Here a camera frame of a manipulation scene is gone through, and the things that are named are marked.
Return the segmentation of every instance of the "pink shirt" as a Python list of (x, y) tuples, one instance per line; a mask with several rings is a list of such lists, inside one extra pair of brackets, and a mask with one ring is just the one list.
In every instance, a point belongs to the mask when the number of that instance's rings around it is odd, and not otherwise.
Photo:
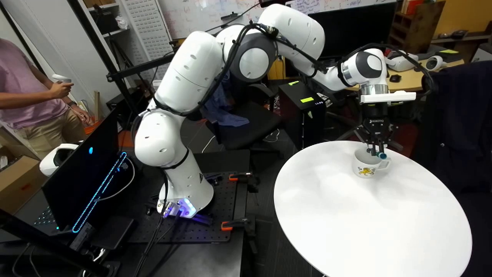
[[(0, 92), (36, 93), (48, 89), (36, 79), (31, 62), (12, 42), (0, 38)], [(65, 113), (68, 106), (61, 99), (16, 109), (0, 109), (0, 121), (13, 129), (37, 125)]]

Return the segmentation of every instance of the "hand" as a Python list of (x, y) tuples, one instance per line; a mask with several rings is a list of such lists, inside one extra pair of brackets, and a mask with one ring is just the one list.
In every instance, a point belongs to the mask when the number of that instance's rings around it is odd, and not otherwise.
[(88, 125), (92, 125), (94, 124), (94, 122), (92, 121), (92, 118), (91, 116), (89, 115), (89, 113), (87, 113), (86, 111), (84, 111), (83, 109), (81, 109), (79, 106), (77, 106), (76, 104), (73, 104), (71, 106), (72, 110), (75, 112), (75, 114), (80, 118), (80, 120)]
[(68, 96), (68, 93), (72, 89), (73, 83), (62, 83), (60, 81), (53, 83), (49, 91), (52, 99), (60, 99)]

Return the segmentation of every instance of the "printed design on mug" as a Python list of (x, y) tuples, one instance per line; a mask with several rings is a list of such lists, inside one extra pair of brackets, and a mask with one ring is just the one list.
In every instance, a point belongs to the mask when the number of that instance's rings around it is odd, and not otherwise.
[(359, 169), (359, 174), (360, 175), (364, 174), (365, 176), (374, 175), (374, 172), (376, 171), (375, 168), (360, 168), (360, 167), (357, 168)]

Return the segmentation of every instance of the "mug handle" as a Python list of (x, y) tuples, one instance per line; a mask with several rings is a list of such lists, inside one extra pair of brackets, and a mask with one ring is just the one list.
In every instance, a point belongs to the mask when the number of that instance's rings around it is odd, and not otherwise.
[(391, 158), (388, 157), (384, 160), (381, 161), (381, 164), (379, 165), (379, 167), (377, 168), (377, 170), (384, 170), (384, 169), (387, 169), (391, 164)]

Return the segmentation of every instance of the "wooden desk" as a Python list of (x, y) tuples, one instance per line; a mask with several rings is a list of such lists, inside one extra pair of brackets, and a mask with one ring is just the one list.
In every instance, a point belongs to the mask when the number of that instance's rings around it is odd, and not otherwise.
[[(422, 63), (422, 65), (425, 66), (427, 60), (421, 60), (419, 63)], [(448, 63), (448, 67), (455, 67), (464, 64), (463, 60), (459, 60), (456, 62)], [(388, 68), (388, 72), (391, 75), (398, 74), (401, 76), (401, 81), (399, 83), (392, 83), (390, 82), (390, 79), (387, 78), (386, 82), (388, 82), (388, 88), (390, 92), (395, 92), (397, 90), (404, 90), (408, 92), (415, 92), (415, 91), (420, 91), (422, 90), (422, 76), (424, 74), (422, 72), (416, 72), (413, 69), (403, 71), (403, 72), (396, 72), (392, 69)], [(347, 88), (347, 90), (352, 90), (352, 91), (358, 91), (359, 90), (359, 85), (353, 86), (351, 88)]]

